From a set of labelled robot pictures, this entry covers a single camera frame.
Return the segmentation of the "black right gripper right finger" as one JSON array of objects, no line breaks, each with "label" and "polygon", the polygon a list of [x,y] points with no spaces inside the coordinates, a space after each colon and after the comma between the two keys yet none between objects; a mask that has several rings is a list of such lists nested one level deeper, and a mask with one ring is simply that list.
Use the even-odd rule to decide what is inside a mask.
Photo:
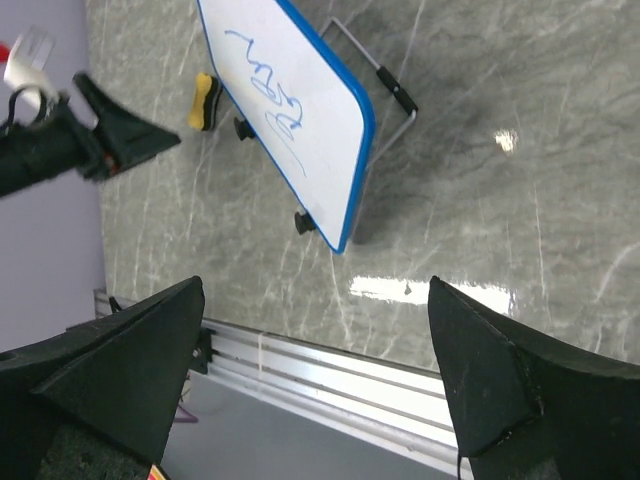
[{"label": "black right gripper right finger", "polygon": [[474,478],[638,478],[638,366],[556,340],[438,277],[428,316]]}]

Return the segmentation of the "yellow bone-shaped whiteboard eraser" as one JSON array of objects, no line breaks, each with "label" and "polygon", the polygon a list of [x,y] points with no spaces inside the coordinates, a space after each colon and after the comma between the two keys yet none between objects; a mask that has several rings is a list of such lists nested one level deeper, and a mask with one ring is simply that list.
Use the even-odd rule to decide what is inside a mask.
[{"label": "yellow bone-shaped whiteboard eraser", "polygon": [[192,107],[187,115],[191,128],[200,131],[214,129],[222,91],[222,84],[217,77],[204,72],[196,75]]}]

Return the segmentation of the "blue-framed small whiteboard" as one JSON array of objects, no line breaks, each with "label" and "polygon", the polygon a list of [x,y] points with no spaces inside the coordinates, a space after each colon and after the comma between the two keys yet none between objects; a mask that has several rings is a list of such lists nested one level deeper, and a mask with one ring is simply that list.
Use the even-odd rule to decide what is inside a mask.
[{"label": "blue-framed small whiteboard", "polygon": [[369,96],[289,1],[201,1],[215,73],[327,245],[345,250],[376,130]]}]

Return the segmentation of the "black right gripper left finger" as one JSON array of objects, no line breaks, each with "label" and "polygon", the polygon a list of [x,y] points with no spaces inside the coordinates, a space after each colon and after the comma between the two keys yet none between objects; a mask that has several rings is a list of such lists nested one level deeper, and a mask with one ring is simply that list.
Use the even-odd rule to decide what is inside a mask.
[{"label": "black right gripper left finger", "polygon": [[2,478],[147,478],[164,455],[204,304],[193,276],[2,353]]}]

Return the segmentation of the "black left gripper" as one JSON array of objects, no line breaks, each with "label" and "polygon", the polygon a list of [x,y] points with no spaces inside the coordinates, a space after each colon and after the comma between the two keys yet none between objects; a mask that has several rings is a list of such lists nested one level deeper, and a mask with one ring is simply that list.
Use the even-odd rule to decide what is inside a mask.
[{"label": "black left gripper", "polygon": [[10,196],[71,170],[100,182],[154,159],[181,143],[177,133],[145,120],[109,97],[87,73],[73,82],[97,118],[90,130],[69,107],[54,103],[42,89],[33,121],[16,120],[16,104],[26,89],[14,91],[1,123],[1,195]]}]

